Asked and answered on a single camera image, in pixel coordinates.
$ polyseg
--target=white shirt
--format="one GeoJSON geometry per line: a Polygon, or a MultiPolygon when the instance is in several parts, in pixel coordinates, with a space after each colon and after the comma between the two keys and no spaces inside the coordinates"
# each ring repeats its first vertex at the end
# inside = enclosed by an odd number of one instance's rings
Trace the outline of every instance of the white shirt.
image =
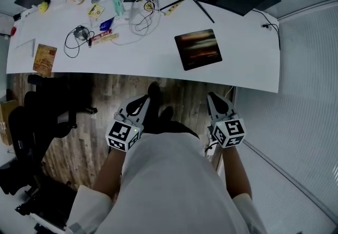
{"type": "Polygon", "coordinates": [[[251,198],[231,199],[188,133],[143,134],[126,155],[115,205],[79,188],[66,233],[266,233],[251,198]]]}

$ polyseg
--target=black cable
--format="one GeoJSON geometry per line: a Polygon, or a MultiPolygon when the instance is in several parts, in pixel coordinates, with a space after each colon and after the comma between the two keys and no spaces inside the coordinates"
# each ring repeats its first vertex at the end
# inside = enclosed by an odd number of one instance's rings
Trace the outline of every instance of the black cable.
{"type": "Polygon", "coordinates": [[[272,24],[272,23],[269,21],[269,19],[266,18],[266,16],[264,15],[264,13],[259,12],[259,11],[256,11],[256,10],[252,10],[252,11],[253,11],[253,12],[258,12],[258,13],[260,13],[261,15],[263,15],[264,18],[269,22],[269,24],[276,30],[277,35],[278,35],[278,46],[279,46],[279,50],[280,50],[280,35],[279,35],[279,28],[278,28],[278,26],[277,26],[276,24],[272,24]]]}
{"type": "Polygon", "coordinates": [[[210,146],[208,146],[207,148],[205,148],[205,149],[204,149],[204,152],[206,152],[207,150],[211,149],[211,147],[212,147],[213,145],[216,145],[216,144],[218,144],[218,142],[213,143],[213,144],[211,144],[210,146]]]}
{"type": "MultiPolygon", "coordinates": [[[[148,2],[146,2],[146,3],[143,5],[143,8],[144,8],[145,10],[147,10],[147,9],[146,9],[146,4],[147,4],[148,2]]],[[[146,29],[146,28],[150,27],[150,25],[152,24],[152,17],[151,17],[151,16],[152,16],[153,13],[154,13],[155,3],[152,3],[152,4],[154,5],[154,8],[153,8],[152,12],[151,12],[150,14],[148,14],[147,16],[144,16],[143,19],[141,20],[141,22],[139,22],[138,24],[136,24],[136,25],[134,26],[134,29],[135,29],[137,32],[140,32],[140,31],[142,31],[143,29],[146,29]],[[144,28],[142,28],[142,29],[140,29],[140,30],[137,30],[136,27],[137,27],[138,25],[141,25],[141,24],[143,23],[143,21],[147,19],[147,17],[149,17],[150,23],[149,23],[147,26],[145,26],[144,28]]]]}
{"type": "Polygon", "coordinates": [[[76,47],[69,47],[69,46],[67,46],[67,39],[68,39],[69,35],[70,35],[70,34],[74,34],[74,31],[76,30],[76,28],[78,28],[78,27],[80,27],[80,26],[81,26],[81,25],[78,25],[77,27],[75,27],[75,28],[74,28],[71,32],[69,32],[69,33],[67,34],[67,36],[65,37],[65,41],[64,41],[64,45],[63,45],[63,51],[64,51],[64,53],[66,54],[66,56],[68,56],[68,57],[71,58],[71,59],[76,58],[76,57],[79,55],[79,53],[80,53],[80,47],[81,47],[81,45],[83,45],[83,44],[85,44],[85,43],[88,43],[88,45],[89,45],[90,40],[91,40],[91,39],[94,37],[94,35],[95,35],[95,32],[94,32],[94,31],[89,31],[89,29],[86,28],[86,27],[84,26],[83,29],[86,29],[86,30],[87,30],[88,35],[89,35],[89,40],[86,39],[85,42],[79,44],[79,41],[77,40],[77,38],[74,37],[76,43],[78,44],[78,46],[76,46],[76,47]],[[70,55],[67,54],[67,52],[66,52],[66,50],[65,50],[66,48],[68,48],[68,49],[78,49],[78,53],[75,55],[75,57],[71,57],[70,55]]]}
{"type": "Polygon", "coordinates": [[[278,28],[278,25],[276,25],[276,24],[264,24],[264,25],[262,25],[263,27],[268,27],[268,26],[276,26],[276,28],[277,28],[277,33],[278,33],[278,39],[279,39],[279,41],[280,41],[280,35],[279,35],[279,28],[278,28]]]}

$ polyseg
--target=black shoe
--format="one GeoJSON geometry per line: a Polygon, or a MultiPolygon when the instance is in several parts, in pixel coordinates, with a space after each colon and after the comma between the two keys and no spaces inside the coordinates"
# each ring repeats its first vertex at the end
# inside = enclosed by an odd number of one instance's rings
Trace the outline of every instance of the black shoe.
{"type": "Polygon", "coordinates": [[[174,109],[171,106],[168,106],[163,110],[159,119],[160,121],[170,121],[174,116],[174,109]]]}
{"type": "Polygon", "coordinates": [[[150,96],[150,98],[154,98],[154,100],[160,99],[161,91],[157,82],[152,82],[151,85],[148,87],[148,95],[150,96]]]}

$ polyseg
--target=cable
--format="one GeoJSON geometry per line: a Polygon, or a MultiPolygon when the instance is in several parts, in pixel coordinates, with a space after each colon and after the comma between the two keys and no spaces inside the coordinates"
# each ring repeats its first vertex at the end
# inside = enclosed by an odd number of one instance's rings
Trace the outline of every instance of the cable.
{"type": "Polygon", "coordinates": [[[155,7],[153,7],[153,8],[148,8],[148,9],[146,9],[146,5],[147,5],[147,3],[145,3],[144,4],[144,6],[143,6],[143,8],[144,8],[144,10],[145,11],[147,11],[147,12],[149,12],[149,11],[151,11],[151,13],[150,14],[148,14],[147,16],[145,16],[142,20],[141,20],[141,22],[139,22],[138,24],[136,24],[135,26],[134,26],[134,29],[136,30],[136,31],[142,31],[143,29],[146,29],[146,28],[148,28],[151,24],[152,24],[152,15],[153,15],[153,13],[154,13],[154,9],[155,9],[155,7]],[[150,19],[150,23],[149,24],[147,24],[147,26],[146,27],[144,27],[144,28],[142,28],[142,29],[140,29],[140,30],[137,30],[136,29],[136,27],[137,26],[139,26],[139,25],[141,25],[142,23],[143,23],[143,21],[144,20],[146,20],[147,19],[147,17],[149,17],[149,19],[150,19]]]}
{"type": "Polygon", "coordinates": [[[224,96],[225,98],[227,97],[227,95],[229,94],[229,92],[233,89],[234,86],[231,87],[231,89],[229,89],[229,91],[227,92],[227,94],[224,96]]]}
{"type": "Polygon", "coordinates": [[[67,36],[65,37],[65,41],[64,41],[64,44],[63,44],[63,51],[64,51],[64,53],[66,54],[66,56],[68,56],[68,57],[71,58],[71,59],[76,58],[76,57],[79,55],[79,53],[80,53],[80,47],[81,47],[81,45],[83,45],[83,44],[85,44],[85,43],[88,43],[88,45],[89,45],[89,44],[90,44],[90,40],[94,37],[94,35],[95,35],[95,32],[94,32],[94,31],[89,31],[89,29],[86,28],[86,27],[83,26],[83,25],[78,25],[77,27],[75,27],[75,28],[74,28],[71,32],[69,32],[69,33],[67,34],[67,36]],[[68,39],[69,35],[70,35],[70,34],[74,34],[74,31],[75,31],[78,27],[80,27],[80,26],[82,26],[83,29],[86,29],[86,30],[87,30],[88,35],[89,35],[89,40],[86,39],[85,42],[79,44],[79,41],[78,41],[77,38],[74,36],[75,41],[76,41],[76,43],[78,44],[78,46],[76,46],[76,47],[69,47],[69,46],[67,46],[67,39],[68,39]],[[68,49],[78,49],[78,53],[77,53],[74,57],[71,57],[70,55],[67,54],[67,52],[66,52],[66,50],[65,50],[66,48],[68,48],[68,49]]]}
{"type": "Polygon", "coordinates": [[[205,149],[204,149],[204,152],[206,152],[207,150],[211,149],[212,146],[214,146],[214,145],[216,145],[216,144],[218,144],[218,142],[213,143],[213,144],[211,144],[210,146],[208,146],[207,148],[205,148],[205,149]]]}
{"type": "MultiPolygon", "coordinates": [[[[155,6],[154,1],[152,1],[152,0],[147,0],[147,1],[148,1],[148,2],[151,2],[151,3],[153,4],[153,6],[155,6]]],[[[130,30],[130,32],[131,32],[132,34],[134,34],[134,35],[139,36],[140,38],[137,39],[136,41],[127,42],[127,43],[117,43],[117,42],[115,42],[115,41],[113,41],[113,40],[110,40],[113,44],[115,44],[115,45],[128,45],[128,44],[132,44],[132,43],[135,43],[135,42],[140,41],[140,40],[143,39],[145,36],[148,36],[148,35],[152,34],[152,33],[157,29],[157,27],[158,27],[158,25],[159,25],[159,22],[160,22],[160,20],[161,20],[162,14],[164,14],[164,13],[163,13],[163,12],[160,12],[159,10],[153,8],[153,9],[146,9],[146,10],[139,11],[138,14],[140,14],[140,15],[143,16],[143,19],[142,19],[141,22],[139,22],[138,24],[133,24],[133,23],[131,23],[131,22],[130,22],[129,24],[119,24],[119,25],[115,26],[115,27],[112,29],[112,32],[113,32],[116,28],[118,28],[119,26],[129,25],[129,30],[130,30]],[[148,14],[148,15],[146,15],[146,16],[144,16],[144,15],[142,14],[143,11],[146,11],[146,12],[150,12],[150,11],[151,11],[151,13],[148,14]],[[158,19],[157,24],[156,24],[156,26],[154,27],[154,29],[151,30],[150,32],[148,32],[149,26],[150,26],[151,23],[152,23],[152,18],[153,18],[153,16],[154,16],[154,12],[159,12],[159,19],[158,19]],[[144,27],[144,28],[141,29],[141,30],[135,29],[135,26],[139,25],[139,24],[142,23],[143,21],[146,21],[147,26],[144,27]],[[142,31],[142,30],[144,30],[144,29],[146,29],[146,31],[145,31],[144,34],[137,33],[137,32],[140,32],[140,31],[142,31]]]]}
{"type": "Polygon", "coordinates": [[[258,13],[260,13],[261,15],[263,15],[264,18],[269,22],[269,24],[276,30],[277,35],[278,35],[278,46],[279,46],[279,50],[280,50],[280,35],[279,35],[279,28],[278,28],[278,26],[277,26],[276,24],[272,24],[272,23],[269,21],[269,19],[266,18],[266,16],[264,15],[264,13],[259,12],[259,11],[256,11],[256,10],[252,10],[252,11],[253,11],[253,12],[258,12],[258,13]]]}

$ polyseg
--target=leg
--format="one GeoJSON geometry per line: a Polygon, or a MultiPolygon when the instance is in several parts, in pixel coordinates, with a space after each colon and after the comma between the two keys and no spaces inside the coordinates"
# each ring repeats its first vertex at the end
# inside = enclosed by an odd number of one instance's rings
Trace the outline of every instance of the leg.
{"type": "Polygon", "coordinates": [[[153,82],[148,88],[150,104],[145,116],[143,125],[144,133],[157,134],[158,131],[158,111],[161,105],[161,92],[157,82],[153,82]]]}
{"type": "Polygon", "coordinates": [[[173,2],[173,3],[170,3],[169,5],[166,5],[166,6],[163,7],[163,8],[160,8],[159,10],[162,11],[162,10],[164,10],[165,8],[169,8],[169,7],[175,5],[175,4],[179,3],[179,2],[182,2],[182,1],[185,1],[185,0],[177,0],[177,1],[173,2]]]}
{"type": "Polygon", "coordinates": [[[158,133],[189,133],[197,138],[198,135],[190,130],[188,127],[183,125],[182,123],[179,123],[177,121],[171,121],[172,117],[174,115],[174,110],[171,106],[167,107],[162,113],[161,116],[158,119],[159,123],[159,131],[158,133]]]}
{"type": "Polygon", "coordinates": [[[195,1],[195,3],[196,3],[196,5],[206,14],[206,16],[212,21],[212,23],[215,23],[214,22],[214,20],[211,18],[211,16],[209,15],[209,13],[207,13],[206,12],[206,10],[202,7],[202,5],[198,2],[198,1],[196,1],[196,0],[194,0],[195,1]]]}

